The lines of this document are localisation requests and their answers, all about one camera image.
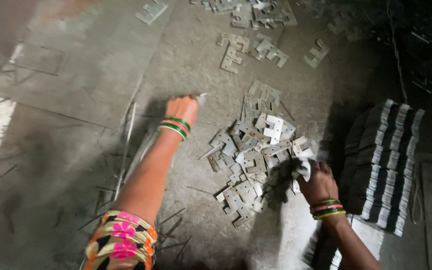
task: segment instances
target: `floral fabric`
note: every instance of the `floral fabric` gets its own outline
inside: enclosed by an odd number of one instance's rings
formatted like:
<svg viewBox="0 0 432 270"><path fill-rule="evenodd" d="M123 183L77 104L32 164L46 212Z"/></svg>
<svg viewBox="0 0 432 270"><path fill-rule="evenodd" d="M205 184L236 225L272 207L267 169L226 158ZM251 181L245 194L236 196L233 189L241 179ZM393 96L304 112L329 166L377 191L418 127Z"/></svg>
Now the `floral fabric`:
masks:
<svg viewBox="0 0 432 270"><path fill-rule="evenodd" d="M84 270L151 270L158 234L146 221L111 210L86 248Z"/></svg>

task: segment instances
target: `concrete floor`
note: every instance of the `concrete floor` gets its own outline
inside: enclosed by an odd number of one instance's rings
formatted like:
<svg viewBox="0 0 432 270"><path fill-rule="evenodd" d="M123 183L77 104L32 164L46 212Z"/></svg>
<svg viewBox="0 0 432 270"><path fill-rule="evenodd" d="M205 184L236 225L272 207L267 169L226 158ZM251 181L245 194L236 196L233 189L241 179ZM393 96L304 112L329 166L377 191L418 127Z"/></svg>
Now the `concrete floor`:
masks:
<svg viewBox="0 0 432 270"><path fill-rule="evenodd" d="M258 31L232 28L228 14L216 15L202 5L177 0L144 73L136 94L130 156L135 155L148 126L164 114L168 97L210 94L191 139L176 153L159 213L162 220L186 208L176 238L165 242L179 243L192 236L184 252L184 268L197 262L211 269L239 269L242 264L250 269L309 268L303 256L311 251L310 240L318 224L302 194L288 193L288 203L235 228L231 222L236 217L227 216L214 197L186 188L217 193L225 187L230 171L214 173L207 160L197 159L211 148L208 142L220 128L239 118L243 93L254 79L283 92L282 100L296 122L286 112L283 118L297 127L297 135L309 138L319 159L329 159L339 172L344 162L339 155L342 142L356 116L386 98L399 101L391 48L370 40L348 43L344 36L326 29L328 16L314 19L297 6L293 11L297 26L261 29L289 56L283 68L275 60L241 55L238 73L231 74L219 68L225 47L216 45L218 34L252 38ZM317 39L331 51L313 69L303 56ZM114 188L113 175L120 169L126 132L21 104L15 107L0 147L0 269L79 267L96 223L77 230L94 217L95 187ZM176 221L168 221L161 231L166 232ZM402 238L386 236L381 252L386 269L426 269L424 253L398 256L410 246L424 251L422 238L412 237L413 232L423 236L421 226L407 228ZM178 251L167 249L158 254L160 268L174 269ZM410 261L411 257L420 259Z"/></svg>

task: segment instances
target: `stack of metal sheets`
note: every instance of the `stack of metal sheets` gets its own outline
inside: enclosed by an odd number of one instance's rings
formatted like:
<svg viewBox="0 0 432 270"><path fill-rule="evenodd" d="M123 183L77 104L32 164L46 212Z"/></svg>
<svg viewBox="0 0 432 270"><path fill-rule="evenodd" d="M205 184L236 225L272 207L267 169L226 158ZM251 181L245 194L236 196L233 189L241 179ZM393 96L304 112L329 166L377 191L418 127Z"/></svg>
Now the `stack of metal sheets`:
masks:
<svg viewBox="0 0 432 270"><path fill-rule="evenodd" d="M291 181L297 192L293 162L313 156L306 139L296 139L296 128L278 117L281 95L255 80L244 96L240 119L221 129L211 142L213 149L203 156L216 173L226 166L231 170L227 187L216 198L227 201L228 215L239 213L236 227L262 212L281 182Z"/></svg>
<svg viewBox="0 0 432 270"><path fill-rule="evenodd" d="M346 211L399 236L406 219L423 114L421 109L388 99L361 114L345 142L345 169L339 186Z"/></svg>

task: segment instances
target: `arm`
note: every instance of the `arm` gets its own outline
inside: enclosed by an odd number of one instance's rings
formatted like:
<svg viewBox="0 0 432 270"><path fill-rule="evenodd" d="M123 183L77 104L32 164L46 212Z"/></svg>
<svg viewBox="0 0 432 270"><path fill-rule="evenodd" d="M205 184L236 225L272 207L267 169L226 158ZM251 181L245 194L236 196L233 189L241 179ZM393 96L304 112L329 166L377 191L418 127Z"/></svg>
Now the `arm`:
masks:
<svg viewBox="0 0 432 270"><path fill-rule="evenodd" d="M166 117L184 119L190 126L196 121L198 101L190 96L172 97L166 107ZM114 209L134 214L154 224L163 200L164 187L171 160L182 140L174 130L162 128L141 163L124 185Z"/></svg>
<svg viewBox="0 0 432 270"><path fill-rule="evenodd" d="M323 200L338 200L338 186L333 178L333 171L326 163L314 163L311 179L306 182L300 176L297 182L309 205L315 205ZM324 217L322 221L331 236L338 241L343 260L351 269L382 269L376 258L353 231L345 214Z"/></svg>

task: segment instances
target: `pink bangle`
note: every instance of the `pink bangle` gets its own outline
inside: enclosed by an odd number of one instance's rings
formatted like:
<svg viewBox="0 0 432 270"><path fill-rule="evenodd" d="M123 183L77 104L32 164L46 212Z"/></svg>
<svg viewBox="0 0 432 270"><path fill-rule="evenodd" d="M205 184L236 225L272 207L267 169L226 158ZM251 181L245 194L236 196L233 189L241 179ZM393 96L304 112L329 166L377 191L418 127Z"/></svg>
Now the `pink bangle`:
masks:
<svg viewBox="0 0 432 270"><path fill-rule="evenodd" d="M341 204L330 204L330 205L322 205L319 207L315 207L311 210L311 214L313 214L315 211L321 211L329 208L343 208L343 205Z"/></svg>
<svg viewBox="0 0 432 270"><path fill-rule="evenodd" d="M171 121L171 120L162 120L161 123L169 123L169 124L173 124L175 126L178 126L180 129L182 129L184 132L186 132L186 136L189 135L188 130L180 123L176 122L176 121Z"/></svg>

